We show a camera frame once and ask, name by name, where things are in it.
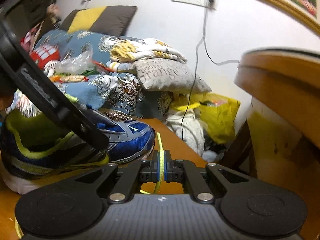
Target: red bag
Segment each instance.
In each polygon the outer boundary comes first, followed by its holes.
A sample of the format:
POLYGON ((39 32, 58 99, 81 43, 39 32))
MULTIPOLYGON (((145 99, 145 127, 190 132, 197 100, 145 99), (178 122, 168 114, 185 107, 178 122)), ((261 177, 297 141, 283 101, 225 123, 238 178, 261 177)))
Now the red bag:
POLYGON ((51 60, 60 60, 60 53, 57 48, 51 45, 43 45, 35 49, 30 57, 36 62, 39 68, 44 66, 51 60))

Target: brown and yellow pillow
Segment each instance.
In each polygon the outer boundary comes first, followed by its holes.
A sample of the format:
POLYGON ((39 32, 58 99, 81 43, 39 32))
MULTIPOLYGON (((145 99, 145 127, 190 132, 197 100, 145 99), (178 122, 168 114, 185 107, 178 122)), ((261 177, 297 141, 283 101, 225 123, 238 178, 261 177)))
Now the brown and yellow pillow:
POLYGON ((126 31, 136 10, 136 6, 124 5, 74 10, 63 21, 60 29, 68 33, 89 30, 119 37, 126 31))

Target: gray ribbed panel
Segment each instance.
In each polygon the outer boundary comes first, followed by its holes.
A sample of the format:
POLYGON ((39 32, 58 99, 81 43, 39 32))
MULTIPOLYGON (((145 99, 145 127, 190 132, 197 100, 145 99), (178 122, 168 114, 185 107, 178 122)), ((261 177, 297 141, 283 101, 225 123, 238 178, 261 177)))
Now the gray ribbed panel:
MULTIPOLYGON (((26 237, 25 240, 36 240, 26 237)), ((211 205, 189 195, 142 195, 112 205, 102 220, 67 240, 252 240, 230 228, 211 205)), ((284 239, 301 240, 297 235, 284 239)))

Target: white and yellow blanket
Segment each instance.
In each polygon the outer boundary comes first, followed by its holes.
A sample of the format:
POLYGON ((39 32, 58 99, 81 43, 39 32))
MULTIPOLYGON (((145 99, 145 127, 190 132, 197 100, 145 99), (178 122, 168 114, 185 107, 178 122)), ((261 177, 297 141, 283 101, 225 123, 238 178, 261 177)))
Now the white and yellow blanket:
POLYGON ((181 63, 187 62, 187 59, 180 52, 154 38, 117 43, 111 49, 110 57, 119 63, 149 58, 167 58, 181 63))

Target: black circular cover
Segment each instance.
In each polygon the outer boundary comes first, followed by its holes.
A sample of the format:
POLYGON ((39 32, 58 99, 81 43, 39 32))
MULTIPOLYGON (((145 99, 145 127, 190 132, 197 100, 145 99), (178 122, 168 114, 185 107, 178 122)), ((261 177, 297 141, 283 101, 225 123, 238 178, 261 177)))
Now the black circular cover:
POLYGON ((16 218, 25 233, 60 237, 79 233, 101 215, 103 204, 96 194, 32 191, 16 205, 16 218))
POLYGON ((221 201, 222 215, 234 227, 258 237, 299 232, 307 217, 304 201, 289 190, 263 184, 254 190, 251 183, 234 184, 221 201))

